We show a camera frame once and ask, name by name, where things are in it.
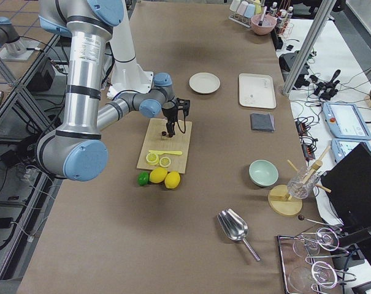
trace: white plate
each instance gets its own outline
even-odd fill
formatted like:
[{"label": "white plate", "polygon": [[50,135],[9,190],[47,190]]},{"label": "white plate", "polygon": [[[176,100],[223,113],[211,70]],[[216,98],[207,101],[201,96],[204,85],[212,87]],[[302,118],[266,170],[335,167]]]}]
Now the white plate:
[{"label": "white plate", "polygon": [[220,79],[208,72],[199,72],[189,79],[189,85],[193,91],[200,94],[210,94],[218,90],[221,85]]},{"label": "white plate", "polygon": [[239,77],[239,102],[245,107],[269,108],[277,106],[272,77],[241,73]]}]

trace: green bowl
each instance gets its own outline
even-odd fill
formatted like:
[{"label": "green bowl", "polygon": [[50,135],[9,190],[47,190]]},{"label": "green bowl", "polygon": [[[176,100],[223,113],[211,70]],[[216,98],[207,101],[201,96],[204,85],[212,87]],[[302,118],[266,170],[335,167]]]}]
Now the green bowl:
[{"label": "green bowl", "polygon": [[278,170],[267,160],[256,160],[249,166],[249,176],[256,185],[268,187],[277,182]]}]

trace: computer monitor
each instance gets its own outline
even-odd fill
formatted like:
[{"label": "computer monitor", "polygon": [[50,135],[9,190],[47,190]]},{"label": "computer monitor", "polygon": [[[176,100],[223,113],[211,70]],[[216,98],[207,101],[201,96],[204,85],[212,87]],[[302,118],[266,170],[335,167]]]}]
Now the computer monitor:
[{"label": "computer monitor", "polygon": [[[371,226],[371,151],[360,143],[331,171],[321,177],[323,186],[344,232],[354,233]],[[371,238],[357,243],[371,265]]]}]

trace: white desk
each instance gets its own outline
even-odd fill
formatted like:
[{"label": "white desk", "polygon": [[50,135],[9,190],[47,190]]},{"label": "white desk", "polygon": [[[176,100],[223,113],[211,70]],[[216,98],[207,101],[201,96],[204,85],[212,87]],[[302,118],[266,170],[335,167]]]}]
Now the white desk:
[{"label": "white desk", "polygon": [[[277,55],[288,53],[289,51],[286,50],[287,45],[294,46],[291,52],[299,50],[312,24],[312,20],[291,20],[291,22],[294,24],[293,30],[283,48],[277,51]],[[330,80],[334,72],[337,69],[340,69],[341,73],[337,79],[340,80],[340,82],[343,84],[347,83],[353,76],[360,73],[346,85],[347,87],[356,87],[357,85],[368,81],[366,75],[364,73],[361,73],[362,69],[360,65],[355,60],[349,47],[347,46],[346,42],[344,41],[343,37],[340,35],[338,29],[332,21],[328,21],[326,23],[326,26],[323,29],[318,40],[316,41],[313,49],[317,52],[317,54],[314,58],[315,62],[313,64],[309,63],[310,74],[314,73],[322,80]],[[307,87],[302,87],[301,90],[290,92],[289,99],[292,102],[291,106],[294,118],[297,118],[299,116],[316,117],[311,109],[304,105],[304,101],[307,99],[308,95],[313,92],[312,87],[310,87],[310,89],[311,91],[308,91]],[[367,82],[356,89],[363,93],[355,91],[353,89],[346,89],[345,87],[342,87],[341,91],[339,91],[337,95],[335,95],[331,99],[331,102],[359,101],[358,103],[356,103],[358,107],[368,107],[366,101],[364,101],[364,99],[368,98],[368,96],[364,93],[369,93],[371,84]],[[315,107],[313,109],[316,113],[319,113],[321,111],[321,107]],[[360,108],[360,112],[365,121],[371,121],[370,110]],[[321,155],[327,145],[330,144],[330,140],[333,138],[326,122],[324,121],[323,114],[320,114],[319,117],[319,124],[316,124],[310,129],[310,134],[312,135],[312,137],[319,140],[317,142],[317,150],[315,152],[316,158]],[[371,124],[368,124],[367,126],[371,132]],[[326,170],[331,170],[335,166],[335,164],[336,163],[334,160],[334,155],[332,154],[332,151],[330,151],[324,157],[323,166],[321,167],[320,171],[323,172]],[[336,218],[331,213],[329,200],[326,193],[321,190],[316,200],[318,202],[318,208],[321,217],[330,223],[337,223]],[[357,280],[355,282],[348,283],[348,285],[346,286],[346,293],[352,293],[350,288],[355,285],[360,285],[365,282],[371,281],[371,267],[367,261],[365,261],[365,264],[350,268],[350,272],[357,275]]]}]

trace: wooden cutting board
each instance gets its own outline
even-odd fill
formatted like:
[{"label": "wooden cutting board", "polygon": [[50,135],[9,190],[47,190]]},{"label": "wooden cutting board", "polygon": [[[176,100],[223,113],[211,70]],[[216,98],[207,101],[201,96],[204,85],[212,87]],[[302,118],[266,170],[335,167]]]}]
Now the wooden cutting board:
[{"label": "wooden cutting board", "polygon": [[[179,120],[178,123],[182,130],[184,130],[184,122]],[[162,131],[166,131],[166,119],[151,118],[137,162],[137,168],[153,170],[159,166],[149,165],[147,163],[146,155],[148,154],[148,150],[183,151],[182,155],[163,154],[159,155],[159,158],[166,156],[171,159],[172,163],[167,167],[169,172],[176,171],[184,174],[188,158],[189,141],[191,139],[192,122],[186,121],[185,126],[185,134],[181,133],[176,125],[175,135],[172,138],[167,138],[162,136]]]}]

